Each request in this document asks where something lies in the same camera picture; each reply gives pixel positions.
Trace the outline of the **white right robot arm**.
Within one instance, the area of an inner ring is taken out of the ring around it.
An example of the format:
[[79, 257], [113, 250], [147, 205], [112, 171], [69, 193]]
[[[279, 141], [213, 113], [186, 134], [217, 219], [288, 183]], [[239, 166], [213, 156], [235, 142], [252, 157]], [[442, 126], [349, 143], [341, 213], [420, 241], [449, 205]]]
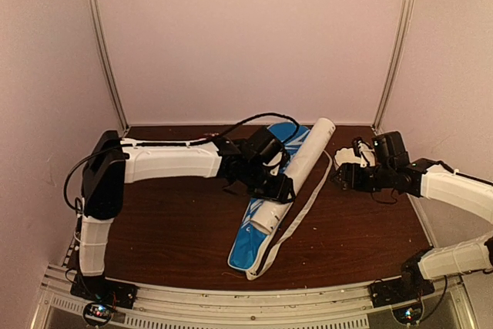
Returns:
[[[382, 190], [441, 203], [492, 222], [492, 182], [452, 168], [442, 160], [411, 160], [398, 131], [375, 136], [370, 142], [353, 139], [336, 151], [333, 181], [344, 190], [375, 195]], [[446, 247], [432, 247], [404, 262], [395, 293], [411, 299], [426, 280], [457, 274], [492, 271], [492, 233]]]

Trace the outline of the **white shuttlecock tube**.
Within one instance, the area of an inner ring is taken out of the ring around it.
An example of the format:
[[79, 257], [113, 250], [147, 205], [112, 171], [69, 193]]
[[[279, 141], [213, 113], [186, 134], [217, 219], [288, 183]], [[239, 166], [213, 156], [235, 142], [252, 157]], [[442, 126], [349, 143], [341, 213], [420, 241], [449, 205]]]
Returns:
[[[293, 180], [296, 195], [314, 168], [335, 129], [336, 126], [331, 120], [319, 118], [311, 129], [287, 142], [288, 148], [299, 146], [283, 171]], [[286, 216], [292, 204], [293, 201], [281, 204], [265, 200], [252, 215], [250, 222], [261, 233], [271, 235]]]

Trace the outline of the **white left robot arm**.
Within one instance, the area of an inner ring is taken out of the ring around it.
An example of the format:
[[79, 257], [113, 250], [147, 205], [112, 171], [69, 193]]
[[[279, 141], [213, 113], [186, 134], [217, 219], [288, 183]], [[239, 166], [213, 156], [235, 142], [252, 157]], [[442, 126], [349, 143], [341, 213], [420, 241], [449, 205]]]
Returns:
[[124, 186], [141, 180], [171, 177], [222, 178], [240, 182], [254, 198], [288, 203], [296, 196], [293, 180], [274, 173], [273, 159], [286, 163], [282, 141], [267, 128], [247, 139], [224, 135], [193, 141], [143, 141], [121, 138], [114, 131], [101, 136], [83, 159], [81, 196], [74, 205], [81, 217], [79, 240], [80, 287], [94, 301], [111, 293], [103, 279], [109, 229], [123, 205]]

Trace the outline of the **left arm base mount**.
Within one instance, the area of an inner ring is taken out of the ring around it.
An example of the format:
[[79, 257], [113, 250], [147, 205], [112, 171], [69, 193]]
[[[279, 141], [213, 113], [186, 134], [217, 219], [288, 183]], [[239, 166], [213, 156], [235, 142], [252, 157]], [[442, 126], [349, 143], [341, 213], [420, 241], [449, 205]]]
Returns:
[[116, 318], [119, 308], [132, 309], [138, 287], [135, 284], [104, 279], [101, 284], [90, 286], [87, 280], [77, 280], [70, 294], [87, 300], [82, 318], [92, 327], [103, 327]]

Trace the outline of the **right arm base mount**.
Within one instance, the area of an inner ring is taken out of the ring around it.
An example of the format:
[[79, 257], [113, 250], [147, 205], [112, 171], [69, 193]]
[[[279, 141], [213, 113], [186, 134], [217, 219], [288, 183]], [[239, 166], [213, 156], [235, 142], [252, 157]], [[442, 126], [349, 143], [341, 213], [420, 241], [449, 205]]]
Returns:
[[377, 279], [369, 285], [374, 308], [389, 307], [393, 318], [401, 325], [418, 325], [425, 316], [423, 299], [435, 292], [434, 285], [406, 283], [402, 277], [390, 280]]

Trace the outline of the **blue racket bag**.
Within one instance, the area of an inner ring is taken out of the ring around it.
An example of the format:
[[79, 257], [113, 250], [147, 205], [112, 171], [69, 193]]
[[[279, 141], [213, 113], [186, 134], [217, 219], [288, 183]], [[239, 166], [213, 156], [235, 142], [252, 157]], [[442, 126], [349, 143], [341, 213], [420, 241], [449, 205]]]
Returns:
[[320, 118], [310, 129], [301, 126], [293, 137], [290, 137], [295, 130], [293, 123], [276, 123], [269, 126], [268, 130], [276, 138], [286, 142], [284, 146], [290, 159], [287, 164], [278, 166], [275, 174], [283, 174], [291, 178], [296, 193], [300, 191], [320, 156], [325, 155], [328, 163], [323, 177], [314, 188], [304, 207], [272, 247], [269, 244], [293, 202], [278, 203], [258, 198], [250, 200], [228, 257], [228, 265], [234, 270], [245, 273], [247, 280], [256, 280], [271, 267], [281, 244], [292, 236], [310, 211], [326, 183], [333, 165], [331, 156], [325, 150], [336, 130], [336, 126], [331, 120]]

